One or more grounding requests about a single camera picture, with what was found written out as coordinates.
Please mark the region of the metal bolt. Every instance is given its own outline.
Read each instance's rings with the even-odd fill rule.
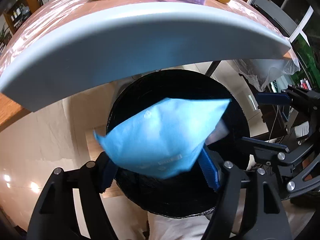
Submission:
[[[53,173],[56,174],[56,175],[58,175],[58,174],[60,174],[61,171],[62,171],[61,168],[55,168],[55,169],[53,170]]]
[[[231,169],[233,167],[233,163],[230,161],[226,161],[223,164],[226,168]]]
[[[279,160],[284,160],[284,158],[285,158],[285,154],[284,153],[278,153],[278,159]]]
[[[288,184],[287,184],[288,191],[293,191],[295,187],[296,187],[296,184],[293,181],[288,182]]]
[[[260,175],[263,175],[266,173],[266,171],[263,169],[263,168],[258,168],[257,169],[257,172],[260,174]]]
[[[85,166],[87,166],[87,168],[93,168],[96,165],[96,163],[94,161],[89,161],[87,162],[87,164]]]

